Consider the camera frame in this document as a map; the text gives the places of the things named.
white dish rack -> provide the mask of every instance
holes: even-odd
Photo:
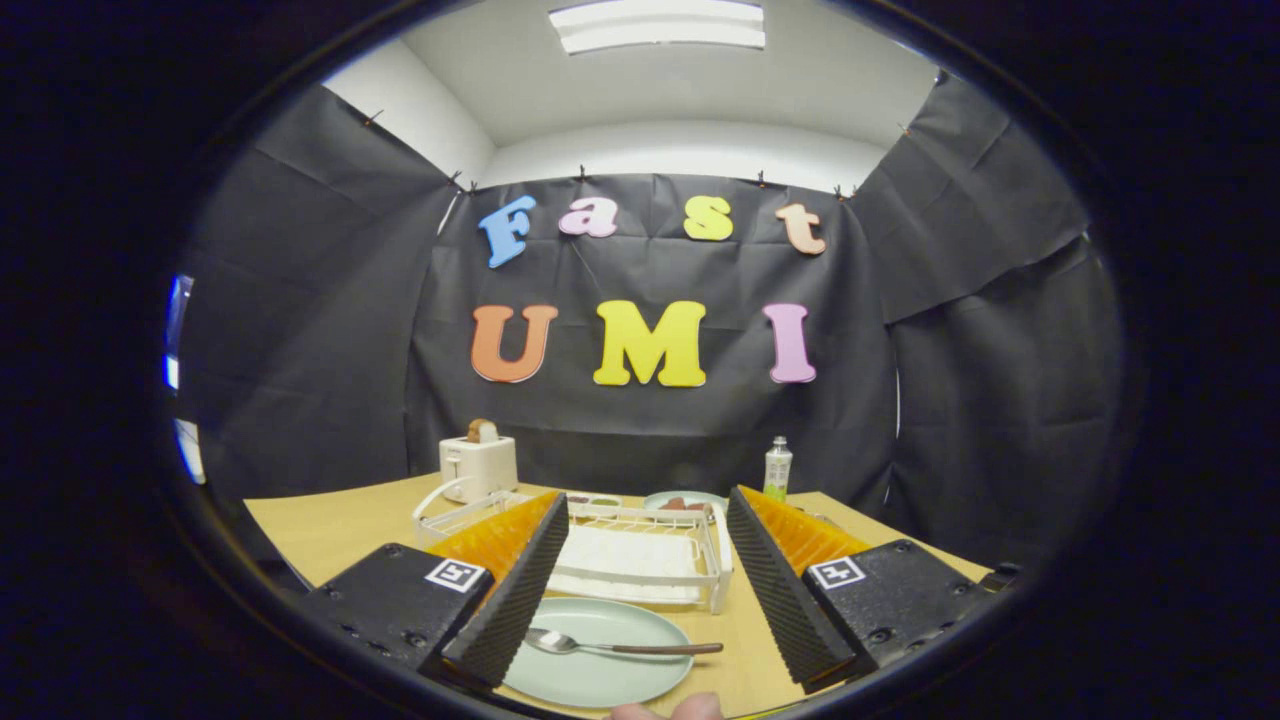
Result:
[[[484,500],[424,518],[413,511],[420,548],[532,500],[498,491]],[[718,615],[733,571],[724,511],[644,510],[570,502],[570,532],[548,591],[622,602],[704,606]]]

human hand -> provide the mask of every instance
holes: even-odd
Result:
[[[662,715],[639,703],[620,705],[604,720],[666,720]],[[671,720],[724,720],[716,693],[694,693],[671,712]]]

ceiling light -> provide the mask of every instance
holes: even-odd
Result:
[[[608,0],[548,13],[570,55],[657,42],[764,47],[764,10],[728,0]]]

toaster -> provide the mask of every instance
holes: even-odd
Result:
[[[476,502],[489,493],[516,489],[516,441],[498,437],[488,442],[467,438],[440,441],[440,480],[462,482],[444,491],[454,502]]]

wooden table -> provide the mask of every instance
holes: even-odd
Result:
[[[302,497],[247,500],[250,512],[293,569],[312,585],[321,585],[379,546],[398,542],[415,546],[413,507],[439,486],[439,473],[364,488]],[[521,483],[518,491],[538,495],[552,489]],[[625,505],[640,507],[639,497],[623,497]],[[787,496],[787,502],[810,512],[826,515],[851,536],[878,546],[905,538],[902,533],[851,510],[820,492]],[[458,507],[436,498],[426,515]],[[946,564],[970,580],[989,570],[968,560],[929,547]],[[787,676],[760,603],[751,592],[733,552],[733,578],[719,615],[680,606],[648,606],[689,634],[690,642],[721,642],[724,652],[696,657],[689,676],[669,693],[645,703],[662,715],[686,696],[714,691],[719,693],[726,717],[764,712],[803,700],[800,685]],[[580,717],[600,717],[602,710],[579,710],[547,703],[502,687],[499,694],[538,707]]]

